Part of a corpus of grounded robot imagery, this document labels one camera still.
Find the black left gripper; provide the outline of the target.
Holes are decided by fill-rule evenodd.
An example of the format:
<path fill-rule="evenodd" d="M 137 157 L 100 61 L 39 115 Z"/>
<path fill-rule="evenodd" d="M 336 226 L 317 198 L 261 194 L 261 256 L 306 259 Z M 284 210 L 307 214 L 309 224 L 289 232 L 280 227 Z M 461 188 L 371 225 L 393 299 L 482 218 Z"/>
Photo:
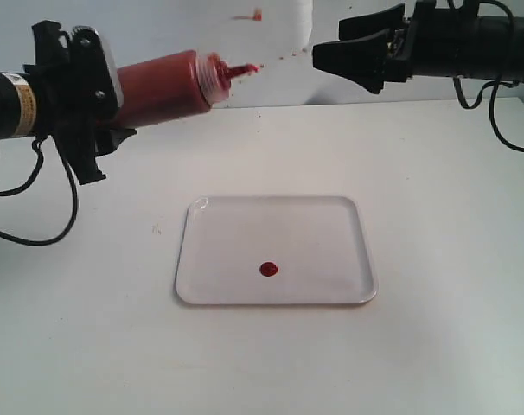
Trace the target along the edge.
<path fill-rule="evenodd" d="M 111 50 L 99 32 L 76 26 L 71 32 L 58 22 L 32 27 L 35 63 L 24 72 L 36 80 L 43 120 L 39 131 L 54 138 L 57 150 L 78 183 L 102 181 L 96 159 L 118 149 L 136 129 L 112 128 L 123 104 L 123 93 Z"/>

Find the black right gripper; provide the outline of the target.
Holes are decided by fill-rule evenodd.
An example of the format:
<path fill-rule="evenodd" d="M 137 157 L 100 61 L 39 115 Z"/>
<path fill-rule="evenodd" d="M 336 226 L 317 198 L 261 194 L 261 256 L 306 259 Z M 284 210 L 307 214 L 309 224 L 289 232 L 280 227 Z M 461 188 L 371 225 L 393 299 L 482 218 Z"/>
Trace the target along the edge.
<path fill-rule="evenodd" d="M 452 78 L 460 49 L 459 12 L 449 1 L 417 1 L 411 16 L 395 6 L 365 16 L 342 19 L 337 41 L 312 49 L 312 66 L 350 80 L 372 94 L 386 82 L 414 76 Z"/>

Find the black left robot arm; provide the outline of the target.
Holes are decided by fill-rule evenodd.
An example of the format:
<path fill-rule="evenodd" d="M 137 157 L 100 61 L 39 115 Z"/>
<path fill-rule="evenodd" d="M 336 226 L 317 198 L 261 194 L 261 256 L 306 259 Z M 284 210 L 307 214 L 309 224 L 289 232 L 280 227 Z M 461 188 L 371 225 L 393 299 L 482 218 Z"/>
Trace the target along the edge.
<path fill-rule="evenodd" d="M 42 21 L 32 32 L 34 64 L 0 72 L 0 140 L 51 137 L 79 184 L 101 181 L 97 158 L 137 133 L 111 124 L 124 97 L 110 49 L 87 26 Z"/>

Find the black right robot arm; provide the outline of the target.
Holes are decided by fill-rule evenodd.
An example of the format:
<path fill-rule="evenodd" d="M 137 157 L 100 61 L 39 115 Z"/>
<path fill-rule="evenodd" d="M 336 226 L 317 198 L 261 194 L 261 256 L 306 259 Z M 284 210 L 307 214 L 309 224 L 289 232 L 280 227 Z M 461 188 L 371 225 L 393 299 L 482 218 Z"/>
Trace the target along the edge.
<path fill-rule="evenodd" d="M 515 81 L 524 84 L 524 17 L 481 16 L 480 3 L 439 8 L 417 1 L 342 19 L 336 41 L 312 49 L 312 66 L 372 94 L 414 76 Z"/>

